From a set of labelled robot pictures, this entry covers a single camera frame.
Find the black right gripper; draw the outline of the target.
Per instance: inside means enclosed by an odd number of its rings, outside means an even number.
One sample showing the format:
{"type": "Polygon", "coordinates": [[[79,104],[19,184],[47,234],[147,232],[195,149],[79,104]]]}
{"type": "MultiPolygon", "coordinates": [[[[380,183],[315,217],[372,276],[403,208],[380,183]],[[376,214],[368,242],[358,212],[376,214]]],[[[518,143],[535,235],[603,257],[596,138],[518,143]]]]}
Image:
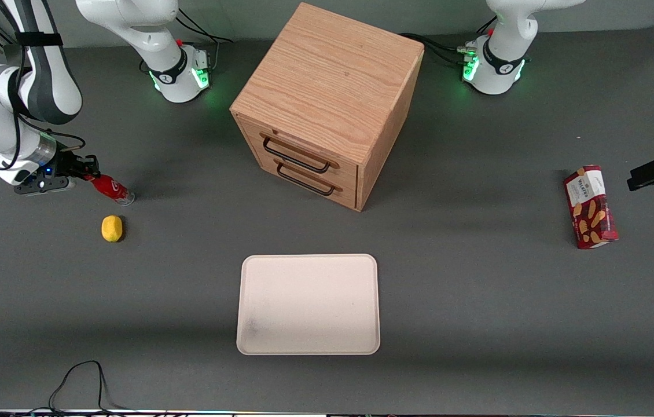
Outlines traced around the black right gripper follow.
{"type": "Polygon", "coordinates": [[[97,170],[99,168],[98,159],[94,154],[81,158],[70,148],[60,146],[47,164],[47,176],[49,178],[68,177],[94,181],[100,178],[100,172],[97,170]]]}

